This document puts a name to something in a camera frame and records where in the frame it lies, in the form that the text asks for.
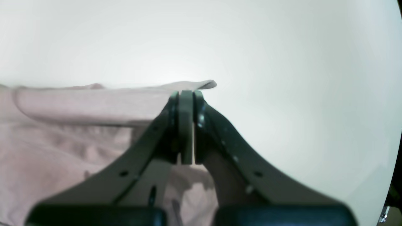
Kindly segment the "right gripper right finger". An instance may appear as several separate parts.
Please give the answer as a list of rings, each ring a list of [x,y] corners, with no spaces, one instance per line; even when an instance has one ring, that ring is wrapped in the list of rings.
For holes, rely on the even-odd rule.
[[[195,161],[210,172],[213,226],[356,226],[342,202],[299,183],[262,158],[221,113],[193,93]]]

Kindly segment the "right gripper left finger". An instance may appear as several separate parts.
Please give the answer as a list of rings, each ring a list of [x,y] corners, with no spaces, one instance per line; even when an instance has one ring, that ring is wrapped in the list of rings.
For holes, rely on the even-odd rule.
[[[193,160],[193,92],[174,92],[139,140],[99,173],[38,203],[28,226],[166,226],[171,167]]]

